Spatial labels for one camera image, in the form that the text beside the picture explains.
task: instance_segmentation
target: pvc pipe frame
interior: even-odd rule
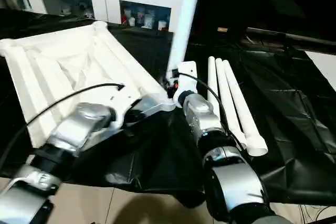
[[[167,80],[171,80],[173,77],[172,70],[177,69],[179,64],[184,61],[196,4],[197,0],[182,1],[181,14],[174,34],[173,44],[168,60],[166,72]]]
[[[268,152],[265,140],[259,134],[257,126],[253,120],[251,112],[240,90],[236,77],[227,60],[223,61],[224,71],[232,98],[234,100],[241,126],[243,128],[247,152],[250,156],[263,156]]]
[[[238,141],[242,144],[243,148],[246,149],[247,142],[245,139],[245,135],[240,130],[239,121],[238,121],[236,110],[235,110],[235,105],[233,103],[229,85],[226,80],[224,64],[223,64],[223,61],[219,58],[216,59],[216,69],[217,69],[217,77],[218,77],[218,83],[219,83],[219,91],[221,94],[220,99],[225,109],[225,114],[226,114],[229,130],[236,136]]]
[[[218,88],[217,88],[217,75],[216,75],[216,65],[215,65],[215,58],[210,56],[208,58],[208,86],[218,95]],[[216,98],[208,91],[208,101],[214,107],[215,115],[221,119],[220,111],[219,111],[219,104]]]

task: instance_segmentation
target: white pole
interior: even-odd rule
[[[208,86],[216,93],[216,95],[218,95],[216,65],[215,65],[215,58],[213,56],[210,56],[208,58]],[[219,119],[221,119],[219,112],[219,104],[214,95],[211,94],[210,91],[208,91],[208,101],[214,107],[215,115]]]
[[[240,90],[236,77],[227,60],[223,61],[224,70],[229,88],[235,102],[241,126],[246,137],[247,152],[250,156],[263,156],[268,152],[265,140],[260,136],[251,112]]]
[[[219,58],[216,59],[216,68],[217,68],[217,77],[218,77],[218,83],[219,83],[219,91],[221,94],[220,99],[225,109],[225,114],[226,114],[226,119],[227,119],[229,130],[236,136],[238,141],[242,144],[243,148],[246,149],[247,143],[246,143],[245,135],[240,130],[235,106],[233,104],[229,85],[226,80],[223,61]]]
[[[172,78],[172,70],[177,69],[179,64],[184,61],[187,49],[191,26],[194,19],[197,0],[183,0],[181,14],[174,34],[173,44],[168,60],[166,78]]]

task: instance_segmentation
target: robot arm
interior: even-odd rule
[[[92,134],[115,120],[115,111],[107,106],[79,103],[1,192],[0,223],[46,223],[54,207],[49,196],[69,176]]]
[[[197,75],[193,65],[187,70],[185,66],[178,70]],[[194,92],[195,85],[191,78],[189,81],[184,78],[182,85],[179,82],[174,100],[183,106],[203,158],[205,196],[210,214],[218,221],[237,224],[290,223],[270,209],[259,177],[240,154],[235,140],[223,129],[213,106]]]

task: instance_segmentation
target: white bracket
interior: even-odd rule
[[[196,69],[196,62],[195,61],[186,61],[181,62],[178,66],[178,72],[179,73],[186,73],[193,77],[197,78],[197,69]],[[173,100],[177,107],[182,108],[183,104],[179,103],[179,96],[184,91],[193,91],[194,93],[197,93],[196,89],[197,81],[184,75],[179,76],[179,85],[178,89],[174,94]]]

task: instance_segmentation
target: floor tile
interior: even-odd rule
[[[213,224],[205,203],[183,207],[173,196],[135,194],[115,189],[107,224]]]
[[[113,188],[63,184],[48,224],[105,224]]]

